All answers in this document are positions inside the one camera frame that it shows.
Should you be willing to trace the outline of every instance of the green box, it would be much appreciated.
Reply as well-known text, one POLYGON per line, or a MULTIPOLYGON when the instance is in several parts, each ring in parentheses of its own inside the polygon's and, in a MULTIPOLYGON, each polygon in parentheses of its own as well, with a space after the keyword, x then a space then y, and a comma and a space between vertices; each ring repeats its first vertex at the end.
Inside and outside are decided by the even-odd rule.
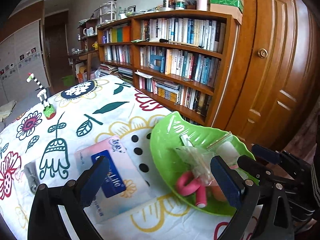
POLYGON ((235 6, 243 13, 243 4, 241 3, 241 0, 210 0, 210 3, 235 6))

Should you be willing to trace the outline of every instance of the floral tablecloth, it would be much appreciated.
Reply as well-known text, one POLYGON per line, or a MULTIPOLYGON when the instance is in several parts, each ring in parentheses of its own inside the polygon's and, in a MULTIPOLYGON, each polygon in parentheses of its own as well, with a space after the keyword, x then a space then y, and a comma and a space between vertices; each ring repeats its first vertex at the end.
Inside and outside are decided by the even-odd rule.
MULTIPOLYGON (((230 217, 208 215, 181 203, 153 163, 150 133, 168 109, 115 76, 81 83, 49 102, 56 109, 52 119, 44 117, 39 103, 0 134, 0 213, 17 239, 27 239, 34 198, 24 165, 36 163, 40 183, 62 186, 81 174, 74 153, 112 135, 121 138, 157 198, 103 224, 92 221, 104 239, 217 239, 230 217)), ((72 239, 78 239, 64 208, 60 211, 72 239)), ((253 217, 244 239, 250 238, 255 224, 253 217)))

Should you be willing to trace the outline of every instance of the bookshelf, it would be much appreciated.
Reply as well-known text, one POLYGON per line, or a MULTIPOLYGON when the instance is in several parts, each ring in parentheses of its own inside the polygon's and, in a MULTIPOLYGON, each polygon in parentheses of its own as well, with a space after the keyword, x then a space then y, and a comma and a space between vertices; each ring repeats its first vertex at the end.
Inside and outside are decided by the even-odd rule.
POLYGON ((212 126, 213 120, 215 119, 217 109, 221 104, 225 92, 225 87, 228 82, 231 69, 228 65, 234 58, 235 51, 235 40, 236 40, 236 22, 231 15, 220 14, 208 11, 198 11, 198 10, 177 10, 177 11, 164 11, 147 13, 143 15, 138 15, 134 17, 129 17, 126 19, 118 20, 110 24, 102 25, 98 28, 98 44, 99 44, 99 57, 100 61, 105 64, 115 65, 118 67, 128 68, 133 70, 133 85, 136 89, 139 89, 139 76, 135 74, 138 70, 146 74, 150 74, 154 77, 166 79, 170 82, 175 82, 177 84, 183 85, 185 87, 190 87, 192 89, 198 90, 201 93, 205 93, 212 96, 206 116, 197 113, 194 110, 189 109, 180 104, 176 104, 169 101, 160 95, 155 95, 146 89, 139 89, 141 92, 145 93, 150 98, 161 103, 163 106, 169 108, 170 110, 179 111, 183 116, 199 123, 203 126, 212 126), (159 42, 112 42, 112 43, 102 43, 102 36, 104 31, 107 29, 117 27, 119 25, 128 24, 131 26, 130 40, 141 39, 141 21, 159 18, 191 18, 200 20, 216 20, 226 24, 225 38, 223 42, 222 53, 200 49, 198 47, 192 47, 188 45, 180 45, 174 43, 159 43, 159 42), (130 47, 130 63, 105 60, 105 47, 113 45, 128 45, 130 47), (199 53, 206 57, 215 57, 219 59, 220 68, 216 74, 215 86, 209 87, 203 83, 196 81, 186 81, 184 77, 175 74, 165 75, 152 68, 140 65, 140 48, 145 46, 155 46, 166 49, 178 49, 183 51, 188 51, 190 53, 199 53))

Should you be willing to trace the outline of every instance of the blue gripper pad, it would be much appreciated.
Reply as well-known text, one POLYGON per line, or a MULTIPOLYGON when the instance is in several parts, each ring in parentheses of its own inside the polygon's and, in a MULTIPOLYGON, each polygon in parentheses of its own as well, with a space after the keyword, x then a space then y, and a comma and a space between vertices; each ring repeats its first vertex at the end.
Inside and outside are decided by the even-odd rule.
POLYGON ((251 152, 254 155, 272 164, 279 164, 281 162, 279 153, 276 153, 260 145, 257 145, 257 144, 253 145, 251 148, 251 152))
POLYGON ((242 205, 241 195, 244 192, 241 176, 230 169, 220 156, 211 159, 210 169, 230 206, 239 210, 242 205))
POLYGON ((91 205, 94 200, 98 190, 101 185, 105 181, 109 170, 110 170, 110 162, 107 157, 102 157, 102 161, 99 164, 94 164, 88 172, 95 166, 93 173, 88 178, 87 182, 84 184, 80 191, 80 206, 88 207, 91 205))

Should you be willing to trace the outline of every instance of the green leaf-shaped plate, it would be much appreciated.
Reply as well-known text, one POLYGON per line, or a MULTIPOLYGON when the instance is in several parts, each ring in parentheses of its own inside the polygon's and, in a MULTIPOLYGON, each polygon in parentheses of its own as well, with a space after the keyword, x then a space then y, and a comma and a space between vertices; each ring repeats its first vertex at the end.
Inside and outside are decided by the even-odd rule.
MULTIPOLYGON (((150 148, 152 157, 164 181, 177 197, 195 209, 208 214, 232 216, 236 209, 231 207, 228 202, 220 202, 213 196, 208 197, 207 206, 200 209, 194 205, 196 201, 195 194, 187 197, 178 194, 175 190, 175 183, 185 171, 188 171, 188 166, 175 153, 174 149, 182 146, 180 136, 183 134, 188 134, 193 146, 206 148, 227 133, 216 128, 190 124, 181 118, 179 112, 173 112, 164 117, 156 124, 151 133, 150 148)), ((231 143, 240 155, 247 155, 254 159, 245 144, 240 142, 236 136, 233 135, 231 143)), ((257 179, 249 174, 247 175, 255 183, 258 183, 257 179)))

